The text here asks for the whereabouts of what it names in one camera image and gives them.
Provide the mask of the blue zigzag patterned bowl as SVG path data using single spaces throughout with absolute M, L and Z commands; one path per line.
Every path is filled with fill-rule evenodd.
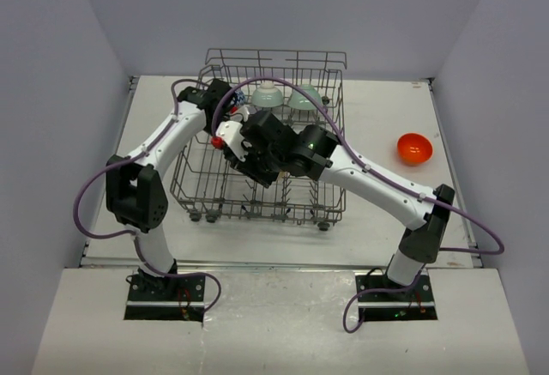
M 236 90 L 232 97 L 231 110 L 238 110 L 245 103 L 246 103 L 246 95 L 244 94 L 244 92 L 241 89 Z

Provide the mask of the orange bowl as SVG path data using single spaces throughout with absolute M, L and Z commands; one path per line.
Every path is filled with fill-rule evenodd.
M 402 135 L 396 143 L 396 150 L 401 161 L 409 166 L 422 165 L 433 155 L 431 142 L 418 133 Z

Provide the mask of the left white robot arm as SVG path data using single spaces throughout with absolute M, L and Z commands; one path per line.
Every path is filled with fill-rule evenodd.
M 148 290 L 168 300 L 178 290 L 177 263 L 168 249 L 162 222 L 168 210 L 163 178 L 179 152 L 193 136 L 211 129 L 221 99 L 231 90 L 214 79 L 205 88 L 187 87 L 177 93 L 171 86 L 172 111 L 141 146 L 127 156 L 107 161 L 106 208 L 126 227 L 141 261 L 139 273 L 149 278 Z

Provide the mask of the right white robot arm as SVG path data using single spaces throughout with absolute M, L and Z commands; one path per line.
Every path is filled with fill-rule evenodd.
M 405 232 L 383 278 L 390 299 L 404 299 L 421 267 L 436 261 L 455 197 L 452 187 L 431 188 L 376 170 L 323 127 L 310 124 L 296 132 L 266 110 L 244 122 L 223 122 L 215 134 L 231 167 L 264 187 L 286 172 L 341 187 L 396 218 Z

